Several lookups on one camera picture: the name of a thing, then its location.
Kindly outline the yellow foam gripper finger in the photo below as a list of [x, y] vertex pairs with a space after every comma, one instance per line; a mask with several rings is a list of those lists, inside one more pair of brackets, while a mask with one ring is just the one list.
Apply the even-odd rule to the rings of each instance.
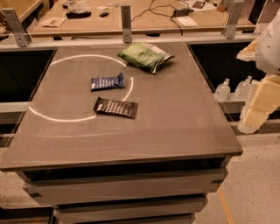
[[268, 73], [260, 81], [253, 80], [241, 110], [238, 130], [243, 134], [256, 132], [279, 107], [280, 76]]
[[256, 61], [256, 48], [259, 38], [254, 39], [248, 46], [238, 52], [236, 58], [242, 61]]

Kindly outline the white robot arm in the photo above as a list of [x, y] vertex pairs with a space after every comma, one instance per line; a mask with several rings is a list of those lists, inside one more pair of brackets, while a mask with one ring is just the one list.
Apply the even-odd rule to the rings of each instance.
[[251, 82], [238, 123], [241, 133], [252, 134], [280, 107], [280, 10], [237, 59], [254, 61], [256, 68], [265, 72], [263, 79]]

